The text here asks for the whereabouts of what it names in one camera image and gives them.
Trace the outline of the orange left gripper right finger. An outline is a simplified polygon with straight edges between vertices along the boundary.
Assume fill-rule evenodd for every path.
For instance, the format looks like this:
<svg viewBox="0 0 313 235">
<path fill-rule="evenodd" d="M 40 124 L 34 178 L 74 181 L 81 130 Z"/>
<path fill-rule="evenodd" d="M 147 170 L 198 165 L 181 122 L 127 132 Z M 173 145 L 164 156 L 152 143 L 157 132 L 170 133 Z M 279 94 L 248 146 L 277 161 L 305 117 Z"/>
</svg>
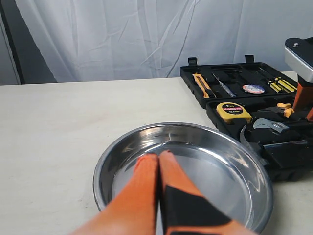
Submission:
<svg viewBox="0 0 313 235">
<path fill-rule="evenodd" d="M 313 102 L 313 84 L 298 82 L 297 93 L 293 103 L 293 110 L 300 112 Z"/>
</svg>

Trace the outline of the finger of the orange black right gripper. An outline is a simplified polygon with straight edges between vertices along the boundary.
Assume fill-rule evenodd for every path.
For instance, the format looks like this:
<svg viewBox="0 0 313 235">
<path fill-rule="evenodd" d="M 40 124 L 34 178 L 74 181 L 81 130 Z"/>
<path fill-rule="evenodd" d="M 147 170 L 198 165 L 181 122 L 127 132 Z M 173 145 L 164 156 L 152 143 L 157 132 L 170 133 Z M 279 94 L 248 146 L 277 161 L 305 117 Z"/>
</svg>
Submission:
<svg viewBox="0 0 313 235">
<path fill-rule="evenodd" d="M 253 235 L 212 205 L 189 179 L 174 154 L 159 155 L 161 216 L 165 235 Z"/>
</svg>

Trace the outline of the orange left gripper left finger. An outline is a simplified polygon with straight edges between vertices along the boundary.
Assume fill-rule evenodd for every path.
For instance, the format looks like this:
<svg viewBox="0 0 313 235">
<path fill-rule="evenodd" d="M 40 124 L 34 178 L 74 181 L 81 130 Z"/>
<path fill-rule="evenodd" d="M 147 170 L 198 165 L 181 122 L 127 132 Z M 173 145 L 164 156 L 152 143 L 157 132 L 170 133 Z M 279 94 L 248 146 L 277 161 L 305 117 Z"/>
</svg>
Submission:
<svg viewBox="0 0 313 235">
<path fill-rule="evenodd" d="M 158 156 L 137 159 L 134 174 L 122 191 L 73 235 L 154 235 L 157 223 Z"/>
</svg>

